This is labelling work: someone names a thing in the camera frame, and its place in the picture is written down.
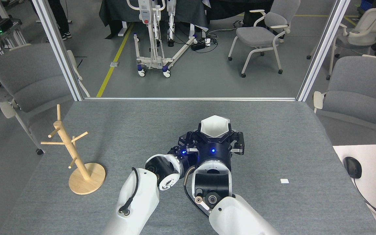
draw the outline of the wooden mug tree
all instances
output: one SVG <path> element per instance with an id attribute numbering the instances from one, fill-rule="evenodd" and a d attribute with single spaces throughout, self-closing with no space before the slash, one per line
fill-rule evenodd
<path id="1" fill-rule="evenodd" d="M 48 137 L 52 138 L 57 133 L 62 141 L 42 141 L 41 144 L 59 144 L 64 145 L 67 148 L 70 156 L 72 157 L 72 162 L 68 168 L 71 169 L 73 164 L 76 164 L 78 167 L 69 177 L 69 188 L 72 190 L 72 192 L 79 195 L 86 195 L 91 192 L 95 192 L 95 190 L 99 189 L 105 180 L 105 169 L 98 163 L 87 163 L 84 165 L 78 151 L 76 150 L 76 141 L 87 135 L 88 132 L 86 131 L 77 137 L 73 136 L 70 138 L 61 120 L 60 104 L 57 105 L 57 119 L 58 120 L 53 123 L 55 130 L 50 133 Z"/>

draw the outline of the computer mouse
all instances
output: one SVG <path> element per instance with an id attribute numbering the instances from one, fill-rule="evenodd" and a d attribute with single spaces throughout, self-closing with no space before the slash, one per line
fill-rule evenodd
<path id="1" fill-rule="evenodd" d="M 357 159 L 346 157 L 343 159 L 343 165 L 350 177 L 359 179 L 362 176 L 362 166 Z"/>

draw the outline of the gray table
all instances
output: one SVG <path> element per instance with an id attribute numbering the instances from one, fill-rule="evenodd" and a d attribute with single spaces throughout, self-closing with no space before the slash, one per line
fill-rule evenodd
<path id="1" fill-rule="evenodd" d="M 107 177 L 92 194 L 68 187 L 70 156 L 53 146 L 43 156 L 1 234 L 100 234 L 131 172 L 166 153 L 211 115 L 244 132 L 245 154 L 232 158 L 233 192 L 283 235 L 376 234 L 376 223 L 352 185 L 322 125 L 304 102 L 86 100 L 65 119 L 84 162 Z M 289 179 L 281 184 L 279 179 Z M 182 182 L 161 192 L 144 235 L 216 234 L 188 201 Z"/>

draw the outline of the patient lift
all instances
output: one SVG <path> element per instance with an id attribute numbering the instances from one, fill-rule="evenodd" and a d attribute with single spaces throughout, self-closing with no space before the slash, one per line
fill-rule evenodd
<path id="1" fill-rule="evenodd" d="M 165 58 L 163 52 L 163 42 L 161 40 L 161 29 L 159 28 L 159 21 L 161 20 L 161 11 L 164 10 L 166 4 L 165 0 L 162 0 L 162 6 L 158 5 L 157 0 L 138 0 L 139 7 L 131 5 L 130 0 L 127 0 L 127 4 L 131 9 L 139 10 L 140 20 L 147 26 L 150 39 L 150 57 L 140 56 L 139 51 L 139 39 L 137 34 L 134 33 L 134 44 L 136 46 L 136 60 L 137 71 L 140 76 L 145 76 L 145 70 L 143 66 L 150 69 L 162 70 L 165 77 L 170 77 L 169 69 L 178 60 L 178 58 L 188 49 L 192 43 L 197 43 L 195 35 L 189 37 L 187 43 L 172 57 Z M 167 11 L 169 14 L 169 30 L 168 30 L 168 46 L 173 46 L 174 40 L 174 16 L 176 9 L 176 0 L 167 1 Z"/>

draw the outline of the gray office chair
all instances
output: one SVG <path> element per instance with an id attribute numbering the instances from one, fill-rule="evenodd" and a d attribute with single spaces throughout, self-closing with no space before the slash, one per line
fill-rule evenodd
<path id="1" fill-rule="evenodd" d="M 315 113 L 317 109 L 321 109 L 376 124 L 376 57 L 363 55 L 340 58 L 333 70 L 328 91 L 323 94 L 314 92 L 313 100 Z M 360 128 L 355 128 L 346 119 L 319 119 L 334 145 L 376 144 L 376 134 L 372 131 L 367 134 L 359 123 L 357 125 Z M 343 122 L 349 122 L 349 125 L 344 125 Z M 364 141 L 363 138 L 369 139 L 370 142 L 343 139 L 349 136 L 361 141 Z"/>
<path id="2" fill-rule="evenodd" d="M 16 117 L 36 144 L 38 154 L 47 146 L 57 120 L 56 104 L 61 103 L 62 118 L 73 103 L 71 92 L 49 43 L 24 46 L 0 55 L 0 81 L 14 99 L 1 103 L 7 118 Z"/>
<path id="3" fill-rule="evenodd" d="M 347 28 L 340 24 L 340 28 L 333 39 L 329 75 L 326 77 L 330 80 L 333 69 L 334 57 L 339 58 L 340 52 L 335 54 L 336 47 L 345 49 L 367 49 L 369 54 L 370 47 L 376 43 L 376 8 L 368 9 L 359 20 L 355 28 Z"/>
<path id="4" fill-rule="evenodd" d="M 260 52 L 264 55 L 265 51 L 273 50 L 275 52 L 276 62 L 278 63 L 278 73 L 282 74 L 281 63 L 279 62 L 278 51 L 276 47 L 279 43 L 283 42 L 283 37 L 285 33 L 290 33 L 291 31 L 291 20 L 300 6 L 300 0 L 275 0 L 272 4 L 270 12 L 267 14 L 262 9 L 251 10 L 250 12 L 260 12 L 262 17 L 255 21 L 253 27 L 243 27 L 236 30 L 236 37 L 231 45 L 230 52 L 228 53 L 228 60 L 231 61 L 231 53 L 233 52 L 234 45 L 237 39 L 242 43 L 252 46 L 255 49 L 252 50 L 247 56 L 246 62 L 244 63 L 241 76 L 246 77 L 244 73 L 246 67 L 249 63 L 250 57 L 255 52 Z M 278 34 L 274 34 L 266 28 L 256 27 L 258 22 L 265 20 L 266 26 L 271 29 L 271 31 L 282 30 Z"/>

